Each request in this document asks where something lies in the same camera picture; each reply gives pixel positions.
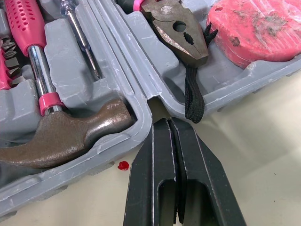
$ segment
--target hammer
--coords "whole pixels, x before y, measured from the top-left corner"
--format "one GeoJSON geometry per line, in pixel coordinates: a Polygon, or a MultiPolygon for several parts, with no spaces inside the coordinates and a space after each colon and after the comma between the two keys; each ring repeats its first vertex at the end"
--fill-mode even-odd
{"type": "Polygon", "coordinates": [[[43,51],[45,24],[37,2],[5,0],[5,6],[15,41],[30,58],[43,118],[30,142],[0,148],[0,161],[38,169],[56,167],[86,153],[99,138],[133,125],[135,119],[120,98],[107,102],[98,113],[85,119],[63,112],[43,51]]]}

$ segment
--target black strap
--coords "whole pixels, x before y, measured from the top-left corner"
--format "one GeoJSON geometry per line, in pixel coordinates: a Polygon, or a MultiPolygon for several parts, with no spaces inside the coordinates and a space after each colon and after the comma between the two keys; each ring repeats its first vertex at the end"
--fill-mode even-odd
{"type": "MultiPolygon", "coordinates": [[[[216,37],[217,30],[210,33],[211,23],[206,27],[203,32],[206,45],[216,37]]],[[[185,118],[191,120],[193,123],[199,123],[203,118],[205,111],[204,98],[199,91],[197,84],[198,69],[193,67],[186,67],[185,79],[185,118]]]]}

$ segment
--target claw hammer head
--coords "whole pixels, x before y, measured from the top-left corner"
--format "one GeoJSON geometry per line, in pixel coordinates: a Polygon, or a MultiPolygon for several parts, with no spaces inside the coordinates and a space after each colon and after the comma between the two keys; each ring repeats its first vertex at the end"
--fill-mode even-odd
{"type": "Polygon", "coordinates": [[[198,67],[206,63],[208,49],[202,28],[179,0],[144,0],[141,11],[159,39],[186,65],[198,67]]]}
{"type": "Polygon", "coordinates": [[[85,154],[99,138],[122,132],[134,122],[120,98],[85,119],[53,112],[41,119],[30,142],[0,148],[0,161],[38,169],[56,167],[85,154]]]}

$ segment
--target pink rubber grip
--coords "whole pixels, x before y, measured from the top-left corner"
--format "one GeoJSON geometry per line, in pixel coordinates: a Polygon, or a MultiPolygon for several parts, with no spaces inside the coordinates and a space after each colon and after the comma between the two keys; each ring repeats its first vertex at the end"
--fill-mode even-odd
{"type": "Polygon", "coordinates": [[[63,102],[61,101],[58,93],[47,93],[39,98],[40,104],[40,113],[42,116],[45,116],[45,111],[48,108],[53,106],[62,106],[64,107],[63,102]]]}
{"type": "Polygon", "coordinates": [[[29,46],[46,46],[45,22],[36,0],[4,0],[11,33],[25,56],[29,46]]]}
{"type": "Polygon", "coordinates": [[[144,0],[134,0],[133,11],[141,11],[140,6],[144,0]]]}
{"type": "Polygon", "coordinates": [[[5,62],[5,59],[3,56],[3,50],[1,50],[0,51],[0,90],[11,88],[9,83],[12,80],[6,75],[6,71],[8,71],[8,69],[5,66],[4,62],[5,62]]]}

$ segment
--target gray plastic case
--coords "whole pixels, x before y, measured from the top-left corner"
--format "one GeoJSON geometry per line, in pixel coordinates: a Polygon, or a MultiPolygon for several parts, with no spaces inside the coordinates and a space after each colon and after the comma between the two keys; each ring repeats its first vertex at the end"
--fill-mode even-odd
{"type": "MultiPolygon", "coordinates": [[[[182,0],[203,28],[214,2],[182,0]]],[[[1,163],[0,221],[30,202],[46,199],[81,177],[112,166],[140,145],[152,124],[148,99],[159,97],[172,116],[184,119],[185,67],[157,39],[140,12],[126,15],[112,0],[78,1],[76,14],[103,73],[102,79],[93,81],[70,26],[61,18],[59,0],[40,3],[50,21],[45,26],[45,54],[51,78],[71,113],[86,117],[108,100],[122,96],[133,108],[137,122],[119,134],[101,138],[87,154],[53,169],[32,170],[1,163]]],[[[206,103],[205,114],[232,105],[301,68],[301,55],[282,63],[257,61],[243,70],[231,63],[214,42],[209,54],[197,77],[206,103]]],[[[23,76],[32,76],[28,65],[23,68],[23,76]]],[[[1,90],[0,103],[0,146],[30,140],[41,117],[34,82],[28,79],[11,90],[1,90]]]]}

